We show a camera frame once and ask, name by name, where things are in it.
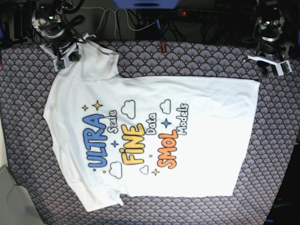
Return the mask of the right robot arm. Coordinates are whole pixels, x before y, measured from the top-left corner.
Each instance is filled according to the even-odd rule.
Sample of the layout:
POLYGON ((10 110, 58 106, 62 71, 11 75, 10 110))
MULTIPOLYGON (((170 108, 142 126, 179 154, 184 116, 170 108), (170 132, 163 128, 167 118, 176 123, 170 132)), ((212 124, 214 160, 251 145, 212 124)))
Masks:
POLYGON ((69 0, 53 0, 41 4, 32 14, 32 27, 46 41, 40 47, 55 63, 66 64, 68 61, 78 61, 78 45, 86 43, 88 38, 95 38, 89 33, 79 33, 75 27, 85 21, 83 15, 77 15, 68 20, 66 15, 72 15, 83 6, 80 0, 77 5, 69 0))

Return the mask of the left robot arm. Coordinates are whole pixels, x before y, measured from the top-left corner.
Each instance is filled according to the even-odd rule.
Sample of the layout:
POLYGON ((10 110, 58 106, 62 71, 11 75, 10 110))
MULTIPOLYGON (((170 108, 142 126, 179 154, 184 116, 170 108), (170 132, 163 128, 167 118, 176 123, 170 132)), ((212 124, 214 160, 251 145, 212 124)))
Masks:
POLYGON ((289 51, 293 44, 283 38, 284 16, 277 0, 258 0, 255 7, 253 39, 258 43, 256 54, 249 54, 245 60, 253 60, 267 73, 271 66, 278 76, 292 72, 289 51))

